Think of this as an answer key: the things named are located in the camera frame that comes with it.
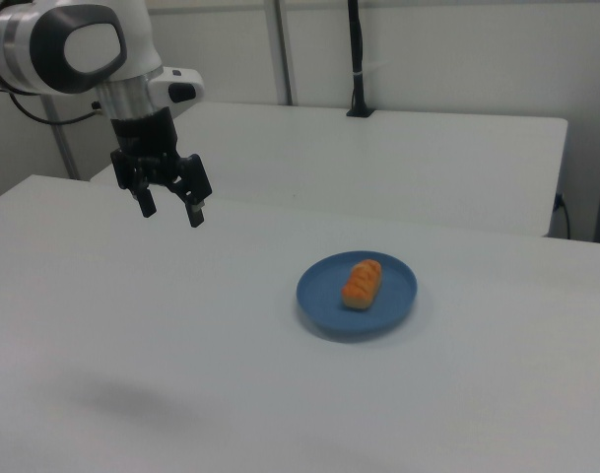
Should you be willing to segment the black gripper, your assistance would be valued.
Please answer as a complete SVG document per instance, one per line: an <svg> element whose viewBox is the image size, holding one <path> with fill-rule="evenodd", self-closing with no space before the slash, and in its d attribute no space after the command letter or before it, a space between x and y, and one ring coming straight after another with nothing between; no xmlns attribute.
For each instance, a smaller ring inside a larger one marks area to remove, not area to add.
<svg viewBox="0 0 600 473"><path fill-rule="evenodd" d="M205 221L203 207L212 187L201 158L181 158L170 110L143 118L112 119L118 149L110 155L118 186L128 190L145 218L157 212L149 182L164 185L184 204L191 228Z"/></svg>

